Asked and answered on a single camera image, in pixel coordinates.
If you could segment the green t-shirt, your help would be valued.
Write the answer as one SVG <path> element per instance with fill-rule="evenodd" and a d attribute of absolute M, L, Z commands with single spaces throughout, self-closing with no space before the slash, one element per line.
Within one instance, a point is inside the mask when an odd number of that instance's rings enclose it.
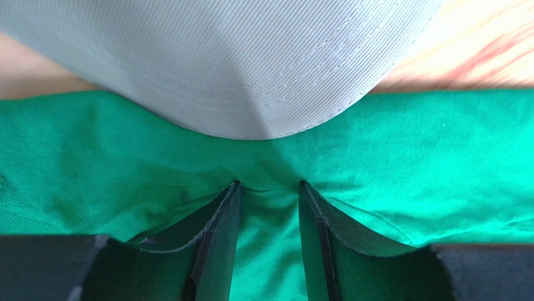
<path fill-rule="evenodd" d="M 411 246 L 533 242 L 533 91 L 374 94 L 302 133 L 209 137 L 107 92 L 1 102 L 1 233 L 128 241 L 243 187 L 231 300 L 306 300 L 300 181 Z"/>

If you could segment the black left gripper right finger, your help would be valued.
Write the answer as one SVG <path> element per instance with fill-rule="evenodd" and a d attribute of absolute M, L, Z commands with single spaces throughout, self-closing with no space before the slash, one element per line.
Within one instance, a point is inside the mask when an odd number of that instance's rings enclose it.
<path fill-rule="evenodd" d="M 312 185 L 299 183 L 298 216 L 309 300 L 341 300 L 342 260 L 392 258 L 415 251 L 366 227 L 330 204 Z"/>

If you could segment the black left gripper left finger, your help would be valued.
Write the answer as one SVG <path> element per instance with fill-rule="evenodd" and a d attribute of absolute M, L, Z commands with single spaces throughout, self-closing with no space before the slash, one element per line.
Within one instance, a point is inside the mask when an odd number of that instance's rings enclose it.
<path fill-rule="evenodd" d="M 125 299 L 228 300 L 241 197 L 240 182 L 233 182 L 177 223 L 138 235 Z"/>

